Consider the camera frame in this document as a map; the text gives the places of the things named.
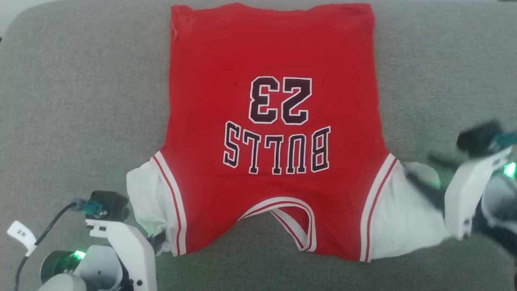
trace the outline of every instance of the black letter with white outline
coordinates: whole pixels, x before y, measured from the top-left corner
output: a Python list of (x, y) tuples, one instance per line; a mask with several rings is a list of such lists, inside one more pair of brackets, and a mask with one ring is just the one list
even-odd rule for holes
[[(330, 167), (328, 161), (328, 135), (330, 134), (330, 126), (315, 131), (312, 134), (312, 158), (311, 171), (319, 172)], [(318, 145), (318, 138), (321, 137), (321, 146)], [(322, 155), (322, 162), (318, 163), (318, 156)]]
[(249, 119), (253, 123), (271, 124), (278, 118), (278, 110), (268, 108), (266, 113), (261, 113), (262, 107), (269, 106), (269, 94), (262, 94), (262, 87), (267, 87), (270, 92), (279, 92), (280, 83), (275, 77), (256, 77), (251, 82)]
[(305, 144), (307, 137), (304, 134), (291, 135), (289, 137), (289, 149), (287, 154), (287, 168), (286, 173), (294, 174), (294, 154), (296, 142), (298, 142), (298, 167), (297, 174), (304, 174), (307, 172), (305, 167)]
[(284, 77), (283, 92), (294, 93), (294, 89), (299, 89), (298, 93), (282, 102), (282, 120), (286, 125), (302, 125), (309, 120), (308, 110), (299, 110), (298, 114), (293, 114), (293, 110), (312, 95), (312, 78)]
[(250, 139), (253, 140), (253, 145), (251, 149), (251, 164), (250, 164), (250, 174), (258, 174), (259, 167), (257, 165), (257, 161), (259, 160), (259, 143), (261, 140), (260, 135), (253, 133), (247, 129), (244, 129), (244, 134), (242, 136), (242, 142), (244, 144), (249, 144)]
[(227, 121), (224, 131), (224, 146), (230, 151), (224, 151), (223, 163), (235, 169), (239, 165), (239, 145), (232, 142), (232, 137), (240, 140), (240, 126)]
[(282, 142), (284, 141), (283, 135), (267, 135), (264, 147), (267, 149), (271, 148), (271, 144), (275, 144), (275, 160), (271, 173), (273, 175), (281, 175), (282, 168), (280, 167), (280, 153), (282, 152)]

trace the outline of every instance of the basketball jersey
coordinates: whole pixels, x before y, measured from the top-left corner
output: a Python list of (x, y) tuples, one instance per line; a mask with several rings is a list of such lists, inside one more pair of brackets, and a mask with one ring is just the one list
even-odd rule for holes
[(148, 201), (133, 203), (139, 223), (182, 255), (269, 211), (299, 250), (369, 261), (372, 213), (397, 163), (373, 28), (366, 4), (173, 6), (165, 144), (127, 176), (132, 201)]

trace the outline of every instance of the white cable label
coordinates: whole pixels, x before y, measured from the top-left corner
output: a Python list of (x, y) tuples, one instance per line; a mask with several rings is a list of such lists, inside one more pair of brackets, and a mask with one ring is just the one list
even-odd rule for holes
[(15, 220), (7, 230), (7, 234), (23, 243), (28, 251), (34, 250), (33, 248), (34, 243), (36, 243), (36, 237), (34, 237), (32, 231), (21, 222)]

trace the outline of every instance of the white wall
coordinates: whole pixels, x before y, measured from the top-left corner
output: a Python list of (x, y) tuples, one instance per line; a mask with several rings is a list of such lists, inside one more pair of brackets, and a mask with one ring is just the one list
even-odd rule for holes
[(9, 24), (23, 10), (54, 0), (0, 0), (0, 37), (5, 34)]

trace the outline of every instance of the red fabric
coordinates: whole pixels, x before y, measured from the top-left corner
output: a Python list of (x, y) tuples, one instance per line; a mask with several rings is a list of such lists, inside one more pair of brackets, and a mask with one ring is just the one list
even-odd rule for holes
[[(361, 214), (388, 155), (378, 114), (370, 6), (307, 11), (173, 6), (171, 26), (171, 115), (160, 152), (181, 191), (187, 252), (210, 244), (259, 202), (286, 196), (314, 211), (316, 253), (359, 260)], [(230, 131), (226, 140), (228, 121), (240, 128), (239, 138)], [(312, 135), (326, 128), (330, 132), (317, 138), (313, 160)], [(261, 139), (251, 170), (254, 139), (245, 144), (245, 130)], [(266, 148), (267, 135), (283, 136), (281, 174), (273, 174), (277, 144)], [(290, 136), (301, 135), (305, 173), (298, 169), (295, 139), (295, 173), (289, 174)], [(325, 138), (328, 168), (322, 169), (325, 155), (317, 148)], [(235, 168), (229, 142), (239, 147)], [(309, 231), (303, 208), (282, 210)]]

